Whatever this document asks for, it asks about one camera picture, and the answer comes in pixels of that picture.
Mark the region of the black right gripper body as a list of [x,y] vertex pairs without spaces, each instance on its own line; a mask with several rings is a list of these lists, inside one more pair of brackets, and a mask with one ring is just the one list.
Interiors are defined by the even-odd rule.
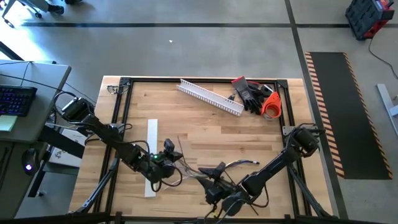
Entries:
[[246,203],[246,194],[236,184],[220,177],[216,180],[216,199],[221,201],[221,210],[225,214],[237,214]]

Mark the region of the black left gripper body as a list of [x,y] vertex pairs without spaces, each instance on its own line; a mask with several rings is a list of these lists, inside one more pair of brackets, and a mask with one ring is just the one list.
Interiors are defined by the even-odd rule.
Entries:
[[163,152],[150,155],[147,177],[154,184],[171,177],[175,172],[174,160]]

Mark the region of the white duct cover strip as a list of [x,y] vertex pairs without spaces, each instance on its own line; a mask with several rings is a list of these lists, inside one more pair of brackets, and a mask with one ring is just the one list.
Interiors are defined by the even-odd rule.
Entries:
[[[158,120],[157,119],[149,119],[147,123],[147,143],[150,147],[150,152],[153,154],[157,154],[157,136],[158,136]],[[151,184],[149,180],[145,181],[145,189],[144,196],[145,198],[155,197],[156,192],[152,189],[158,188],[158,183]]]

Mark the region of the white slotted cable duct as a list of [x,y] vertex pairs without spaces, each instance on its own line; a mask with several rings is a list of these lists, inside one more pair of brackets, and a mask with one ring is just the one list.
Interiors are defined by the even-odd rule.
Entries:
[[184,79],[180,79],[180,84],[177,85],[177,89],[235,116],[241,116],[244,110],[244,106],[242,104],[229,100],[228,98],[196,84],[190,83]]

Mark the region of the black grey work glove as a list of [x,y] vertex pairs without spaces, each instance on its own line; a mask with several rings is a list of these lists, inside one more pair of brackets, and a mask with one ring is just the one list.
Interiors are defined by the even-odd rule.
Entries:
[[260,115],[261,103],[258,97],[255,96],[253,91],[250,89],[246,79],[244,77],[239,77],[231,83],[234,89],[238,92],[239,97],[242,99],[244,109],[251,113]]
[[259,100],[260,103],[264,102],[264,94],[261,92],[261,86],[257,82],[248,81],[248,87],[251,93]]

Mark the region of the clear safety glasses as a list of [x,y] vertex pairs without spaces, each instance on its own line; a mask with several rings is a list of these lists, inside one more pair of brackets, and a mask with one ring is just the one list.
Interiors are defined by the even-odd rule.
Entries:
[[128,88],[130,87],[130,84],[123,84],[123,85],[108,85],[106,87],[107,91],[112,94],[112,95],[122,95],[126,91],[128,91]]

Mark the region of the black tape roll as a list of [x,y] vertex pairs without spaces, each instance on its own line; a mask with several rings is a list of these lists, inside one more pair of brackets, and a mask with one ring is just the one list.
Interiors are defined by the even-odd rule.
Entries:
[[273,94],[274,90],[268,85],[261,85],[260,92],[263,94],[264,98],[268,98]]

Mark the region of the orange tape dispenser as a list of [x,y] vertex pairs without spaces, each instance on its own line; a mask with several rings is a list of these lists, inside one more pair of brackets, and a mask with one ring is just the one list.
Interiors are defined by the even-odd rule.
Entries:
[[261,116],[267,119],[279,118],[282,114],[281,105],[282,102],[279,94],[277,92],[272,92],[261,108]]

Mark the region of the white cardboard box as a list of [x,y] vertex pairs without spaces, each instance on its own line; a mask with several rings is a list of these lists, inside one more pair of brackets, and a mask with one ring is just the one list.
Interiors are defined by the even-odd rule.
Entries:
[[[72,141],[75,141],[76,143],[82,146],[85,145],[85,140],[87,139],[86,136],[82,135],[78,131],[73,131],[71,129],[63,129],[62,135],[64,135],[68,139],[71,139]],[[53,164],[60,164],[60,165],[79,168],[81,164],[81,158],[73,156],[59,148],[54,148],[49,158],[49,162]]]

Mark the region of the grey desk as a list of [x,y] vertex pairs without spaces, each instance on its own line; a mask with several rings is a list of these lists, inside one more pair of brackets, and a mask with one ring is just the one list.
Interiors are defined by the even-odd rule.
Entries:
[[0,131],[0,141],[33,143],[53,108],[54,96],[62,90],[72,68],[68,65],[0,60],[0,85],[37,89],[28,115],[17,118],[11,131]]

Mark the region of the green sticky note pad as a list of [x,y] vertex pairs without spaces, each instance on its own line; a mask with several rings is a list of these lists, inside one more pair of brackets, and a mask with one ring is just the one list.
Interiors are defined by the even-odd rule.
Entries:
[[0,115],[0,131],[10,132],[17,119],[17,116]]

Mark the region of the black keyboard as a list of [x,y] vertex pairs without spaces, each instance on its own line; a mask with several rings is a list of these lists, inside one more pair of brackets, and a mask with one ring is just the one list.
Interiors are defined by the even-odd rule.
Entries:
[[0,85],[0,115],[26,117],[36,92],[31,86]]

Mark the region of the grey metal bar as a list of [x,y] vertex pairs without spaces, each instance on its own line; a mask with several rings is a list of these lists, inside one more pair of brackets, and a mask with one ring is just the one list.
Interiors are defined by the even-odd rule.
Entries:
[[391,121],[391,124],[394,128],[394,131],[398,137],[398,104],[394,104],[392,98],[389,95],[389,92],[385,86],[385,84],[377,84],[376,88],[381,96],[384,107],[387,111],[388,117]]

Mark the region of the black and red tool box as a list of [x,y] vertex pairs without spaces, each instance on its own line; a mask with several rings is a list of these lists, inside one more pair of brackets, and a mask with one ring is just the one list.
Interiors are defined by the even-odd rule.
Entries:
[[394,0],[352,0],[345,17],[356,40],[372,39],[394,17]]

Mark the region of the black aluminium table frame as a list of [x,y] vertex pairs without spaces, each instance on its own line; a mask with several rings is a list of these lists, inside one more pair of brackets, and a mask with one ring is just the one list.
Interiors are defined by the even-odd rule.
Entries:
[[[170,138],[176,151],[180,151],[179,135],[185,160],[194,169],[215,167],[221,161],[229,163],[238,159],[259,161],[261,166],[242,164],[228,169],[227,173],[238,182],[246,174],[260,169],[275,158],[282,150],[282,134],[279,120],[265,119],[247,111],[237,117],[204,101],[178,91],[180,78],[149,78],[151,82],[136,80],[132,86],[132,98],[127,123],[133,128],[127,130],[125,141],[147,139],[148,119],[158,120],[157,148],[161,151],[163,141]],[[108,123],[113,116],[116,96],[108,93],[108,85],[117,85],[119,77],[104,77],[98,96],[97,117]],[[303,80],[286,79],[295,124],[312,122],[310,108]],[[106,146],[99,141],[86,145],[80,165],[69,211],[77,210],[90,196],[99,182]],[[318,203],[333,214],[326,186],[323,165],[319,151],[302,159],[308,188]],[[237,218],[283,218],[293,216],[294,210],[286,169],[267,182],[269,205],[256,208],[245,205],[235,216]],[[111,214],[122,212],[129,217],[196,218],[204,217],[211,210],[205,202],[203,187],[193,178],[185,179],[178,187],[164,189],[156,197],[145,198],[145,180],[141,174],[120,164],[114,188]]]

